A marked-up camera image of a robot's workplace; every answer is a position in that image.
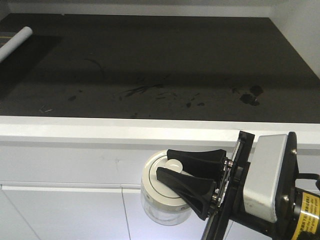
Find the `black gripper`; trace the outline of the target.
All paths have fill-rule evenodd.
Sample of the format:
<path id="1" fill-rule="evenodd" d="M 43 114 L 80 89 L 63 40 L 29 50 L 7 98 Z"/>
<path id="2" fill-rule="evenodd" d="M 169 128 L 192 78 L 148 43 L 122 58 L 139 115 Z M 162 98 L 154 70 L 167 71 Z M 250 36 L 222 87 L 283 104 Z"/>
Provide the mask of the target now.
<path id="1" fill-rule="evenodd" d="M 243 192 L 254 138 L 254 134 L 240 131 L 232 157 L 226 163 L 227 152 L 223 149 L 204 152 L 168 149 L 167 158 L 180 161 L 182 170 L 192 176 L 157 168 L 158 181 L 179 195 L 201 220 L 208 217 L 203 240 L 222 240 L 229 220 L 258 230 L 258 218 L 245 211 Z M 212 197 L 219 181 L 217 197 Z M 211 201 L 214 211 L 210 212 Z"/>

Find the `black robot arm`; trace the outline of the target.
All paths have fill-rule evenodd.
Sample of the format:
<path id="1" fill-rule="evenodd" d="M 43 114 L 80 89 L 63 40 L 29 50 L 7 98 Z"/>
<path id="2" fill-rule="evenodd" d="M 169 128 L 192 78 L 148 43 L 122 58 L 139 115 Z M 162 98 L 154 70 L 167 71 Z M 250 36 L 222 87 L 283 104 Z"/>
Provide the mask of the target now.
<path id="1" fill-rule="evenodd" d="M 255 138 L 240 131 L 231 158 L 222 149 L 166 155 L 183 171 L 159 167 L 156 177 L 207 222 L 204 240 L 223 239 L 229 221 L 273 240 L 319 239 L 320 197 L 296 181 L 320 176 L 299 171 L 294 132 Z"/>

